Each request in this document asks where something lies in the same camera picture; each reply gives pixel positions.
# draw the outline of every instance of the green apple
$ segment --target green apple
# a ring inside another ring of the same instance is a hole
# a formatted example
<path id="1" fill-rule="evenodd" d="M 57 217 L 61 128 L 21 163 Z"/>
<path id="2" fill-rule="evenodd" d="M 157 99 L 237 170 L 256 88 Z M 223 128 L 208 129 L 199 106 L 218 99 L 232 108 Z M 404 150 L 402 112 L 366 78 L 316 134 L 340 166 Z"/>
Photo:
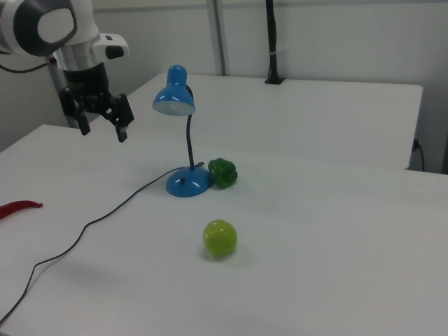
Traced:
<path id="1" fill-rule="evenodd" d="M 216 257 L 227 256 L 237 245 L 237 231 L 222 219 L 211 221 L 204 229 L 202 239 L 206 249 Z"/>

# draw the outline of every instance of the blue desk lamp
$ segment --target blue desk lamp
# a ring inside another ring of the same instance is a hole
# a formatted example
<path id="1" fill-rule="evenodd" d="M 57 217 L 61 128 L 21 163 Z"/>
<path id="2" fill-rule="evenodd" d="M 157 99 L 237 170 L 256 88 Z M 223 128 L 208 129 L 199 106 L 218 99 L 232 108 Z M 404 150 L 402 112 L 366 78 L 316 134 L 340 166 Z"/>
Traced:
<path id="1" fill-rule="evenodd" d="M 209 171 L 195 167 L 190 138 L 192 114 L 196 111 L 193 93 L 187 85 L 187 71 L 181 65 L 168 70 L 167 86 L 154 98 L 153 108 L 170 116 L 188 116 L 187 147 L 190 166 L 173 173 L 167 181 L 168 193 L 178 197 L 191 197 L 210 188 Z"/>

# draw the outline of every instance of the black pole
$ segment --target black pole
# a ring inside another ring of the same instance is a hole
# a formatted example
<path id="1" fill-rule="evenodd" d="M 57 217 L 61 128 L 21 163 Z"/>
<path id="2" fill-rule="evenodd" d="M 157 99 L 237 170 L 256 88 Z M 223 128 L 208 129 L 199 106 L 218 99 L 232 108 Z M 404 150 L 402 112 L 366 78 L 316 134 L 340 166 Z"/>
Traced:
<path id="1" fill-rule="evenodd" d="M 280 78 L 277 70 L 277 26 L 274 16 L 274 0 L 266 0 L 267 37 L 269 39 L 269 74 L 266 84 L 281 84 L 285 78 Z"/>
<path id="2" fill-rule="evenodd" d="M 190 87 L 187 85 L 187 91 L 190 93 L 193 100 L 195 99 L 193 97 L 193 91 L 190 89 Z M 190 169 L 195 168 L 195 161 L 193 160 L 193 147 L 191 146 L 191 138 L 190 138 L 190 124 L 191 124 L 191 117 L 190 114 L 187 119 L 187 147 L 188 147 L 188 158 L 190 159 Z"/>

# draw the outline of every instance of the lamp base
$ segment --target lamp base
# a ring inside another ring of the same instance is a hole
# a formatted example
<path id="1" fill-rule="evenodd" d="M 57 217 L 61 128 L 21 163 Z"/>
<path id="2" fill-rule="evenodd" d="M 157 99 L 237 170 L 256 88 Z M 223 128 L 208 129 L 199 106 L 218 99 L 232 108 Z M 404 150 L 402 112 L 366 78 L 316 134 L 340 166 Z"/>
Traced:
<path id="1" fill-rule="evenodd" d="M 191 197 L 210 188 L 209 171 L 202 167 L 182 168 L 172 174 L 167 181 L 167 191 L 177 197 Z"/>

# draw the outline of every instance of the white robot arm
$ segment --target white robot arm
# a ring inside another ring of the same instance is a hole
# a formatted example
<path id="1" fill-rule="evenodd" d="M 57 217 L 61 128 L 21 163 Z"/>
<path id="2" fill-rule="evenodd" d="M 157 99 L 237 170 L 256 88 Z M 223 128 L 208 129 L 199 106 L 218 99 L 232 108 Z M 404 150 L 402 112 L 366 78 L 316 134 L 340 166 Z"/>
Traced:
<path id="1" fill-rule="evenodd" d="M 90 131 L 85 112 L 101 114 L 126 140 L 134 116 L 124 94 L 110 94 L 104 63 L 129 48 L 123 37 L 99 32 L 91 0 L 0 0 L 0 51 L 54 54 L 68 85 L 59 93 L 64 114 L 83 135 Z"/>

